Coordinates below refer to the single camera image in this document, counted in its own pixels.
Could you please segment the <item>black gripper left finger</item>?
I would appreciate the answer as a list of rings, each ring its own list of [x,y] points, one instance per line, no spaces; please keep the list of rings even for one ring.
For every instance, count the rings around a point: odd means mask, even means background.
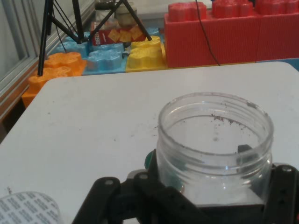
[[[146,162],[147,170],[125,182],[114,177],[96,180],[73,223],[122,224],[136,218],[141,224],[199,224],[199,209],[176,189],[159,181],[155,150],[148,154]]]

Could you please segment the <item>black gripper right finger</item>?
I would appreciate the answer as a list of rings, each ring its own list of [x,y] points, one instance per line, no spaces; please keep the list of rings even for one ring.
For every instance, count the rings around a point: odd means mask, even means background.
[[[290,165],[272,165],[261,177],[244,182],[246,202],[238,206],[240,224],[297,224],[299,222],[299,171]]]

